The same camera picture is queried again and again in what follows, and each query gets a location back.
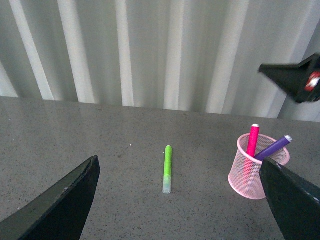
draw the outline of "pen holder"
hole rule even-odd
[[[249,133],[239,137],[237,141],[238,151],[236,153],[231,172],[228,176],[229,183],[233,190],[241,196],[260,200],[266,197],[261,183],[259,171],[262,161],[259,161],[246,153],[249,141]],[[276,142],[275,139],[259,134],[255,155]],[[281,165],[286,165],[290,160],[288,150],[284,147],[270,156]]]

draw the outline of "table surface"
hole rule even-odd
[[[252,124],[274,139],[291,135],[287,167],[320,186],[320,123],[0,97],[0,221],[98,155],[82,240],[283,240],[267,200],[228,182]],[[167,145],[171,194],[162,193]]]

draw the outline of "pink mesh pen holder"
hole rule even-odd
[[[248,199],[260,200],[266,197],[259,175],[262,161],[259,161],[246,153],[249,135],[249,133],[242,135],[236,143],[238,151],[231,172],[229,173],[228,180],[233,190],[241,196]],[[276,142],[275,139],[259,134],[255,155],[274,142]],[[290,155],[288,150],[284,147],[271,155],[270,158],[284,166],[289,162]]]

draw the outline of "purple marker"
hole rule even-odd
[[[272,143],[265,150],[255,155],[254,158],[257,160],[263,161],[266,157],[269,157],[272,154],[279,151],[280,149],[283,149],[285,146],[291,143],[291,141],[292,141],[292,137],[290,137],[289,135],[286,135],[280,138],[278,141]]]

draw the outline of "white curtain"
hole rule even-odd
[[[320,122],[258,73],[320,52],[319,0],[0,0],[0,95]]]

